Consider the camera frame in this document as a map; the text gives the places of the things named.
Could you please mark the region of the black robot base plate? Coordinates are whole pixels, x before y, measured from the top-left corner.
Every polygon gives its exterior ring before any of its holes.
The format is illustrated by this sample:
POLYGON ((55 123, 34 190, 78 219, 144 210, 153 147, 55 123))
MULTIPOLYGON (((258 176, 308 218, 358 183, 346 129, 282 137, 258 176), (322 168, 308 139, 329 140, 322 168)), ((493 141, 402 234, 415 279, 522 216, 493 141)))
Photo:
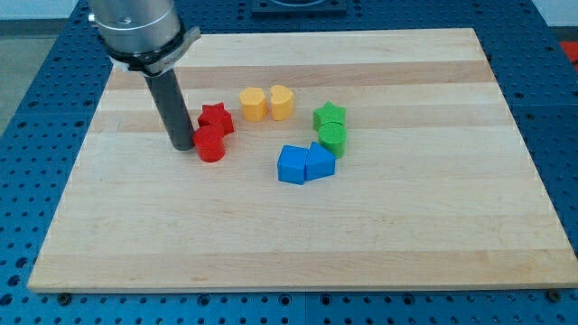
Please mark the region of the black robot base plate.
POLYGON ((253 16, 268 17, 304 14, 345 14, 345 0, 250 0, 253 16))

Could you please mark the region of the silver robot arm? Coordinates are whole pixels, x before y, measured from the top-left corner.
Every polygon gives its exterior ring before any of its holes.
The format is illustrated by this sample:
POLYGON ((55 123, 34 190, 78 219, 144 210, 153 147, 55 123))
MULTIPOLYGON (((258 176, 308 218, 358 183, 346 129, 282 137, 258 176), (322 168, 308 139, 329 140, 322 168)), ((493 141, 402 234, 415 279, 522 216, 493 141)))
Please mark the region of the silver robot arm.
POLYGON ((172 147, 190 150, 194 127, 174 66, 200 29, 184 25, 173 0, 89 0, 89 7, 113 64, 144 76, 172 147))

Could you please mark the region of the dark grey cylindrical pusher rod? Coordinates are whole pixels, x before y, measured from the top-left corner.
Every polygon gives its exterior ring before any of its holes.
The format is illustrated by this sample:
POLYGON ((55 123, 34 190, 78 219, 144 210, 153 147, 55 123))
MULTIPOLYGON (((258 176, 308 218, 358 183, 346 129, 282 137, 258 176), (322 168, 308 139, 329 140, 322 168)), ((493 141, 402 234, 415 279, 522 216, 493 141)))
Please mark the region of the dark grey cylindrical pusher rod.
POLYGON ((194 128, 174 70, 168 70, 156 77, 146 77, 145 82, 172 147, 178 151, 190 150, 194 146, 194 128))

